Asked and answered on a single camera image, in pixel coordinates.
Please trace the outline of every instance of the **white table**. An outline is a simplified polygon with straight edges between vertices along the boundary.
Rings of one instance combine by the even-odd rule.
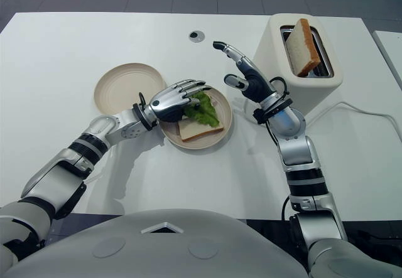
[[[375,31],[372,37],[402,90],[402,33]]]
[[[21,13],[0,35],[0,205],[99,115],[93,91],[123,63],[156,68],[166,83],[206,80],[234,108],[231,137],[205,151],[177,149],[160,130],[104,156],[99,179],[74,212],[122,214],[199,208],[235,218],[279,219],[289,190],[276,149],[244,118],[244,97],[224,85],[234,63],[213,40],[253,57],[269,16]],[[320,18],[344,69],[343,84],[307,119],[340,100],[387,112],[402,124],[402,95],[361,19]],[[201,30],[201,43],[188,40]],[[402,145],[383,118],[336,109],[308,134],[343,220],[400,220]]]

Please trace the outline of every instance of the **bread slice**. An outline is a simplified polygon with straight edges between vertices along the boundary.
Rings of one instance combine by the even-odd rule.
[[[178,122],[178,128],[182,141],[187,142],[202,135],[223,131],[224,126],[219,123],[217,127],[211,127],[209,124],[201,124],[193,119],[186,118]]]
[[[319,63],[313,36],[307,19],[299,19],[285,42],[292,71],[299,77],[307,76]]]

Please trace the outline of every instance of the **beige plate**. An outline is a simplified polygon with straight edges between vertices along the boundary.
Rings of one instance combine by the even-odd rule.
[[[162,131],[165,136],[170,140],[170,142],[182,148],[204,149],[217,144],[220,140],[223,139],[223,137],[225,137],[232,125],[233,116],[231,105],[227,101],[225,96],[223,96],[223,94],[221,94],[218,90],[214,88],[206,91],[205,93],[207,93],[211,98],[212,105],[216,109],[218,119],[224,126],[224,130],[221,132],[216,132],[214,134],[206,134],[204,136],[197,137],[194,140],[183,142],[180,138],[177,123],[160,122]]]
[[[95,104],[103,114],[113,115],[139,103],[138,92],[149,101],[164,88],[162,76],[154,68],[143,63],[127,63],[108,71],[98,81]]]

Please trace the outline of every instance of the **lettuce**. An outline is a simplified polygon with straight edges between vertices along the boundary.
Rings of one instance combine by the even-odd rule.
[[[188,105],[184,108],[184,114],[188,118],[192,118],[201,124],[209,124],[212,127],[219,125],[219,120],[216,115],[216,110],[211,104],[211,99],[204,92],[199,92],[192,95],[192,98],[200,100],[200,103]]]

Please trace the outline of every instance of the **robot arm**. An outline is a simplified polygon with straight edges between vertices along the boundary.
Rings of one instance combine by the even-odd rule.
[[[152,130],[157,120],[176,122],[183,107],[199,102],[191,95],[209,90],[203,81],[183,80],[120,114],[95,118],[26,184],[21,199],[0,209],[0,276],[17,260],[44,246],[53,219],[66,217],[86,189],[84,179],[117,143]]]
[[[290,107],[291,99],[285,99],[288,94],[285,81],[280,77],[266,80],[252,61],[231,45],[215,41],[214,48],[233,59],[245,76],[243,79],[228,74],[225,83],[261,106],[254,111],[254,117],[258,124],[266,123],[278,147],[290,189],[289,200],[292,209],[298,212],[290,218],[291,232],[298,244],[308,250],[310,277],[369,277],[372,273],[378,274],[376,277],[389,274],[402,277],[400,268],[373,260],[347,242],[317,152],[305,135],[304,116]],[[283,95],[271,84],[274,80],[284,83]]]

